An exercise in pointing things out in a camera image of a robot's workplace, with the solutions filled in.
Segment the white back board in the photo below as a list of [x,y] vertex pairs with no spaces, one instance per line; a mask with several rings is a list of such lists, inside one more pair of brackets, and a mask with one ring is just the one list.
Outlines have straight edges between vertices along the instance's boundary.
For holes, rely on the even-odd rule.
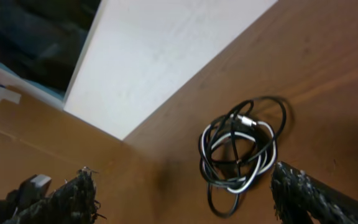
[[106,0],[63,109],[120,140],[274,0]]

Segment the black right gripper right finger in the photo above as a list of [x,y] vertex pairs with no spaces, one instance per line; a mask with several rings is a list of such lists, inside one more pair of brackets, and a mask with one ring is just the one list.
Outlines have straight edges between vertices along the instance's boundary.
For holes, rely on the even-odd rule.
[[278,162],[270,183],[275,216],[282,223],[358,223],[358,201]]

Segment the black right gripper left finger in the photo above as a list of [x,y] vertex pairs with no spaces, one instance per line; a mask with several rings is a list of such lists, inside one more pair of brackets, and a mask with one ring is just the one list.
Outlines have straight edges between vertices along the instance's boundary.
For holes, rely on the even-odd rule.
[[51,223],[87,224],[105,216],[98,213],[101,208],[96,197],[95,171],[84,167],[75,178],[65,182],[51,194],[31,204],[18,201],[18,211],[5,223]]

